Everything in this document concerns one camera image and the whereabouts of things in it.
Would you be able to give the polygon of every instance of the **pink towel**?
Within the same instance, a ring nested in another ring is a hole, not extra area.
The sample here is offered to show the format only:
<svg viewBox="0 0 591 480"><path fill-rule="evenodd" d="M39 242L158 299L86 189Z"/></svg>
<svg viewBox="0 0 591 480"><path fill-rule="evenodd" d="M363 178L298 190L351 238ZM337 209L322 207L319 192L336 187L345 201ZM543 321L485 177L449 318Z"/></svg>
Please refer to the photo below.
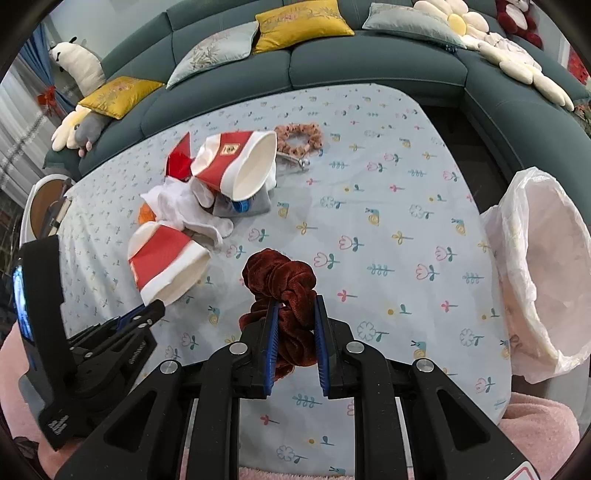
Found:
<svg viewBox="0 0 591 480"><path fill-rule="evenodd" d="M23 436L39 442L39 461L51 478L76 450L78 442L70 442L54 452L45 441L19 390L18 379L28 370L17 324L0 349L0 404L13 437ZM511 402L501 423L501 430L549 480L570 456L579 442L579 427L568 407L555 401L511 394ZM241 480L322 480L325 477L267 473L241 468Z"/></svg>

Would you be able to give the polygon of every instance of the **white plush toy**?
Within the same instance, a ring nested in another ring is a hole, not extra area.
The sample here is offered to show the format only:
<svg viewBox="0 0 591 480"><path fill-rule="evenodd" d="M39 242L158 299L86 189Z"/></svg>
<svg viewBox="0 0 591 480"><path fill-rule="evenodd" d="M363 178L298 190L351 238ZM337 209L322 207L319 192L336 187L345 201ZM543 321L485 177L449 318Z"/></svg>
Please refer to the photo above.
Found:
<svg viewBox="0 0 591 480"><path fill-rule="evenodd" d="M76 110L66 115L62 120L61 125L56 128L56 131L53 132L53 135L51 136L51 148L54 151L59 152L64 147L78 149L78 144L74 139L76 125L79 125L89 112L90 109L76 105Z"/></svg>
<svg viewBox="0 0 591 480"><path fill-rule="evenodd" d="M75 44L76 37L69 42L58 43L49 51L50 57L68 72L78 84L83 96L88 96L105 84L105 73L100 61L84 47Z"/></svg>
<svg viewBox="0 0 591 480"><path fill-rule="evenodd" d="M542 67L528 51L498 33L489 33L486 19L478 12L470 12L463 0L418 0L414 8L447 21L468 50L479 51L507 76L533 85L550 102L574 111L568 94L542 74Z"/></svg>

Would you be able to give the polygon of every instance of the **white plastic bag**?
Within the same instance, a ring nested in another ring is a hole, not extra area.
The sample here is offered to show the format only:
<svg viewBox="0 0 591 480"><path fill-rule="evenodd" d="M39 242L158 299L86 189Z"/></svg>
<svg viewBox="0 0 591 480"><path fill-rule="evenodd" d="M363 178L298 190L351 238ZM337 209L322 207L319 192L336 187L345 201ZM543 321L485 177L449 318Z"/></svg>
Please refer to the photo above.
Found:
<svg viewBox="0 0 591 480"><path fill-rule="evenodd" d="M579 211L532 167L480 218L499 269L513 373L537 383L571 371L591 352L591 238Z"/></svg>

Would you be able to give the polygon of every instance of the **floral bedsheet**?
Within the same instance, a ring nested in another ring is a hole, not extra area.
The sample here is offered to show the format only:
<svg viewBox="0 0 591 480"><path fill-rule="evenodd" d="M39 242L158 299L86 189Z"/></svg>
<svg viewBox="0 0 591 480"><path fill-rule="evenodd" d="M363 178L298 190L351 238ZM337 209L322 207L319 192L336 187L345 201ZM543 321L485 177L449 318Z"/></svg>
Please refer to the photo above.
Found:
<svg viewBox="0 0 591 480"><path fill-rule="evenodd" d="M419 105L379 85L272 95L202 115L109 160L71 189L60 228L69 334L141 303L126 260L139 194L163 181L187 132L206 136L317 122L309 171L279 161L266 215L235 222L205 276L153 328L165 359L190 364L240 337L254 298L246 259L274 248L313 266L327 311L387 357L433 359L497 422L509 400L504 307L478 210L452 155ZM266 471L353 474L351 400L322 396L316 367L296 368L267 401L243 401L240 462Z"/></svg>

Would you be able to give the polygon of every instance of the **wall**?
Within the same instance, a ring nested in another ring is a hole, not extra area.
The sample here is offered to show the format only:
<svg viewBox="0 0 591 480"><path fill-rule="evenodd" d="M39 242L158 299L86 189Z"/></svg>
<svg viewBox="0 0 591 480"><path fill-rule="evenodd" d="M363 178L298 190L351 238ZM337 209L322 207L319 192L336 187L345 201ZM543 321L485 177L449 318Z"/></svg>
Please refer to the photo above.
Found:
<svg viewBox="0 0 591 480"><path fill-rule="evenodd" d="M530 7L531 17L538 24L538 35L544 42L544 51L554 60L567 66L570 45L550 17L537 5Z"/></svg>
<svg viewBox="0 0 591 480"><path fill-rule="evenodd" d="M63 0L45 26L58 43L78 37L100 59L147 21L180 0Z"/></svg>

